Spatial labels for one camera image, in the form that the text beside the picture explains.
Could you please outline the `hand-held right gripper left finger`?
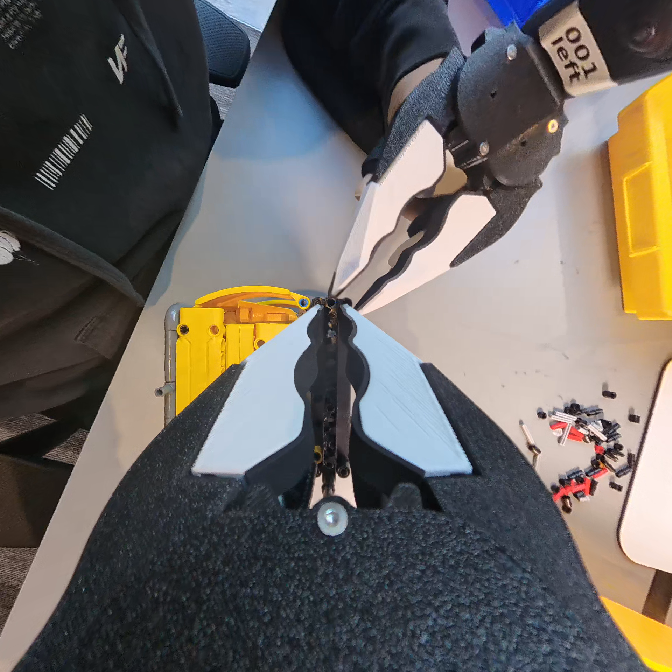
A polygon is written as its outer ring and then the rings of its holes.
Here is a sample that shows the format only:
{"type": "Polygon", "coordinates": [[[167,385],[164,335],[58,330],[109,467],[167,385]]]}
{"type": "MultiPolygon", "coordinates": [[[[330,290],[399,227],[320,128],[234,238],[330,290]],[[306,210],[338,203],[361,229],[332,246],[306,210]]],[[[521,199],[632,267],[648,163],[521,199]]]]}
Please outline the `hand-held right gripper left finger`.
{"type": "Polygon", "coordinates": [[[312,387],[324,306],[316,305],[250,355],[191,467],[284,494],[314,462],[312,387]]]}

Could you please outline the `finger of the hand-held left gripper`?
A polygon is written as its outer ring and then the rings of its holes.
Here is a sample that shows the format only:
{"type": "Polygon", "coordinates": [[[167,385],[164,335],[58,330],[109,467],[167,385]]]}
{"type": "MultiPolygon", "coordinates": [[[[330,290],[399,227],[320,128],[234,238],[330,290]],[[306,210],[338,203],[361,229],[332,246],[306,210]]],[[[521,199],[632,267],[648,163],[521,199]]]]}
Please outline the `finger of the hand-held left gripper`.
{"type": "Polygon", "coordinates": [[[436,185],[454,190],[454,161],[441,134],[423,121],[378,179],[363,187],[349,238],[335,270],[332,296],[359,301],[389,273],[415,241],[405,208],[416,197],[433,197],[436,185]]]}
{"type": "Polygon", "coordinates": [[[453,260],[495,217],[486,196],[462,193],[441,197],[404,231],[397,230],[374,250],[372,261],[345,287],[345,298],[365,315],[446,273],[453,260]]]}

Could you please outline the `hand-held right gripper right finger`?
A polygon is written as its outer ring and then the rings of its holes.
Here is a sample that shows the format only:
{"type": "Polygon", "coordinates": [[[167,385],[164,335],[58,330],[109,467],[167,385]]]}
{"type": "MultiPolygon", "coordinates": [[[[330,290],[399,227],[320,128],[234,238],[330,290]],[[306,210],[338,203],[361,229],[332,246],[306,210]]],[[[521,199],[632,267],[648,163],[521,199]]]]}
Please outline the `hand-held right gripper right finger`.
{"type": "Polygon", "coordinates": [[[349,305],[339,310],[337,381],[354,493],[474,475],[423,362],[349,305]]]}

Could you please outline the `black yellow toy brick vehicle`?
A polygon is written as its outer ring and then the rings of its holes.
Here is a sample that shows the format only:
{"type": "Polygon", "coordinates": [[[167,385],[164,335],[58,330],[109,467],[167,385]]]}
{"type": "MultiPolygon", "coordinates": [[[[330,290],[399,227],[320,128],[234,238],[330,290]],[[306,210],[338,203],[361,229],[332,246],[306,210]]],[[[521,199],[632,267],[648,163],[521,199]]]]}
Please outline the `black yellow toy brick vehicle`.
{"type": "Polygon", "coordinates": [[[308,312],[313,298],[287,288],[247,285],[174,304],[164,318],[164,425],[220,375],[308,312]]]}

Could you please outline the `person's left forearm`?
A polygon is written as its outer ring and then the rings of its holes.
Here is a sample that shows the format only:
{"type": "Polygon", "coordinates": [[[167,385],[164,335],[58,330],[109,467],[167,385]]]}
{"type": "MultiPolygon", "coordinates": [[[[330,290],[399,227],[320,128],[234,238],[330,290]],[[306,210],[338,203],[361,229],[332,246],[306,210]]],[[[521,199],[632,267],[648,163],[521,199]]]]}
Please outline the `person's left forearm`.
{"type": "Polygon", "coordinates": [[[286,53],[369,154],[413,88],[460,44],[447,1],[285,1],[286,53]]]}

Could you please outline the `grey desk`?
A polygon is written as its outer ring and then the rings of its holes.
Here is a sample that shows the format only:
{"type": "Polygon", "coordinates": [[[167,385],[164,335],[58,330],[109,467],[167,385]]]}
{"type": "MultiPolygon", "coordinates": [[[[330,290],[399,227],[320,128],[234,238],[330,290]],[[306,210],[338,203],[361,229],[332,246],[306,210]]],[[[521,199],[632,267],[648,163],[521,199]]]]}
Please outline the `grey desk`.
{"type": "MultiPolygon", "coordinates": [[[[63,595],[108,499],[163,429],[168,307],[246,281],[327,289],[356,208],[364,156],[296,74],[268,22],[71,478],[1,634],[11,671],[63,595]]],[[[636,450],[671,322],[622,310],[608,146],[617,114],[664,75],[572,99],[562,150],[499,242],[367,315],[433,363],[524,451],[541,444],[545,483],[583,463],[536,417],[563,399],[603,402],[636,450]]]]}

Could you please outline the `person's left hand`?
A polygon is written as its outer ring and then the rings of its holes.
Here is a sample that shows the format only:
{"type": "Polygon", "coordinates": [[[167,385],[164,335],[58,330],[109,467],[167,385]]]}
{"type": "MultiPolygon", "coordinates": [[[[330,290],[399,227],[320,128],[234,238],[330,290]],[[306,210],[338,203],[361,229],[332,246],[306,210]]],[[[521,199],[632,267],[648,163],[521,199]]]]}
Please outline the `person's left hand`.
{"type": "Polygon", "coordinates": [[[409,71],[399,79],[393,88],[390,96],[386,115],[386,127],[388,128],[394,121],[399,109],[404,104],[406,99],[415,91],[415,89],[427,79],[433,72],[435,72],[445,59],[444,56],[434,58],[426,63],[419,65],[412,71],[409,71]]]}

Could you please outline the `blue plastic bin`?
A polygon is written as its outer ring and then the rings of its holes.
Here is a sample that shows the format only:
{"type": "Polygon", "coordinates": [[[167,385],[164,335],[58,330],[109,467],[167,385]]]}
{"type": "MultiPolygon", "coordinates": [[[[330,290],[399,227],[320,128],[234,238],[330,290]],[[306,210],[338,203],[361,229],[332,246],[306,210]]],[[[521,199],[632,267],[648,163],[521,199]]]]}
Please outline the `blue plastic bin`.
{"type": "Polygon", "coordinates": [[[549,1],[486,1],[503,26],[522,26],[549,1]]]}

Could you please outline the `grey axle pin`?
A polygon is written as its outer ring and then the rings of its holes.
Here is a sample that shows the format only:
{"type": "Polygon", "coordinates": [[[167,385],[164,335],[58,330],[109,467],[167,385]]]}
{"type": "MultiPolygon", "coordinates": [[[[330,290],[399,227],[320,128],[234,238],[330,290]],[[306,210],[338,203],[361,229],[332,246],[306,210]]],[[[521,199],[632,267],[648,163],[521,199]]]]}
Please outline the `grey axle pin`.
{"type": "Polygon", "coordinates": [[[528,451],[531,453],[532,456],[532,467],[536,471],[539,466],[539,461],[540,461],[540,456],[542,454],[541,449],[537,446],[535,440],[533,439],[532,433],[529,429],[529,427],[525,424],[525,422],[520,419],[519,420],[519,427],[520,430],[524,436],[525,439],[525,445],[528,449],[528,451]]]}

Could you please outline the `yellow plastic bin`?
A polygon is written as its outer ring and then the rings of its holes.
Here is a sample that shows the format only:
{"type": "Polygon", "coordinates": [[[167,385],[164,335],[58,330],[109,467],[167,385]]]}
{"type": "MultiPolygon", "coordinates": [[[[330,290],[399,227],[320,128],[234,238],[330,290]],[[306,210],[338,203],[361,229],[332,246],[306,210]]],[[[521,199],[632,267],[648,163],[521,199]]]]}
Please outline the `yellow plastic bin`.
{"type": "Polygon", "coordinates": [[[671,76],[617,117],[608,141],[624,311],[671,320],[671,76]]]}

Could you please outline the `pile of small brick parts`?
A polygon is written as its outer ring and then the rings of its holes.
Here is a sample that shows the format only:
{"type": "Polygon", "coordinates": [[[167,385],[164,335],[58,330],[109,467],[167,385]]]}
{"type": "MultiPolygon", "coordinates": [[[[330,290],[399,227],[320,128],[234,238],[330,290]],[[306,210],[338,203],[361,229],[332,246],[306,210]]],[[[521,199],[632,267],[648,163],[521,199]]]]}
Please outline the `pile of small brick parts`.
{"type": "Polygon", "coordinates": [[[624,496],[634,476],[636,452],[626,447],[624,421],[608,405],[616,400],[616,392],[606,388],[597,402],[571,397],[535,410],[560,451],[560,466],[553,469],[548,490],[566,517],[602,492],[624,496]]]}

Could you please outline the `white document stand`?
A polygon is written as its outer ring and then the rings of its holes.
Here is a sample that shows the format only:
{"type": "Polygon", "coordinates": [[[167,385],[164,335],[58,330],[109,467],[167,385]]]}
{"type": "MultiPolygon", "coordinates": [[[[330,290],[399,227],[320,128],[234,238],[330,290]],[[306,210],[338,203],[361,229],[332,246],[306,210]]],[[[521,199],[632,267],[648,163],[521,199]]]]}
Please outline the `white document stand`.
{"type": "Polygon", "coordinates": [[[617,539],[638,565],[671,573],[671,363],[660,375],[617,539]]]}

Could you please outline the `yellow plastic box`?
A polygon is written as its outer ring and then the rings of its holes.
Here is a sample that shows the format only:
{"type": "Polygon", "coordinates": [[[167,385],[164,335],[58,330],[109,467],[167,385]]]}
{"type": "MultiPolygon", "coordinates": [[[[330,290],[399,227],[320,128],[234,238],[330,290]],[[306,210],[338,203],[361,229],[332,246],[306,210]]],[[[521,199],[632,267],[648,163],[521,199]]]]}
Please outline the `yellow plastic box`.
{"type": "Polygon", "coordinates": [[[643,663],[653,671],[671,671],[671,628],[615,601],[600,599],[643,663]]]}

